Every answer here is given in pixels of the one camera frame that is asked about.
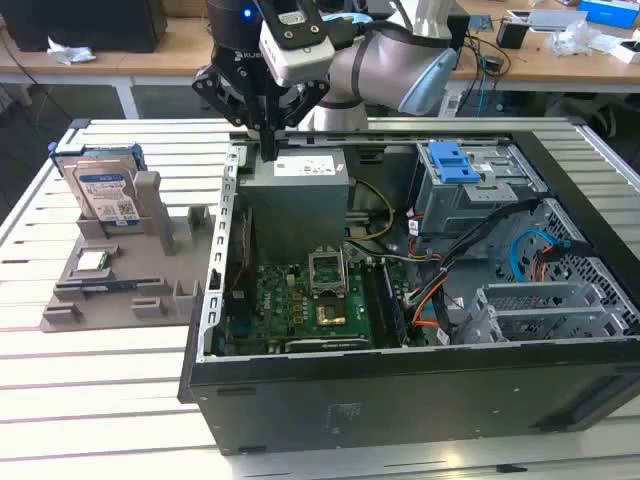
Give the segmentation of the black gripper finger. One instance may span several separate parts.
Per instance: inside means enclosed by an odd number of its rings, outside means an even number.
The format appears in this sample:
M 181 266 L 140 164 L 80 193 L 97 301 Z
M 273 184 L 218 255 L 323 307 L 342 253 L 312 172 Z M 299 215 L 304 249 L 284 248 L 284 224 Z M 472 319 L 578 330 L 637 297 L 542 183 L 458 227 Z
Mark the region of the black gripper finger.
M 276 159 L 279 132 L 297 126 L 329 91 L 327 81 L 315 80 L 298 86 L 281 87 L 268 82 L 268 158 Z
M 194 91 L 231 124 L 245 126 L 259 139 L 260 154 L 270 158 L 270 127 L 246 67 L 203 67 L 192 82 Z

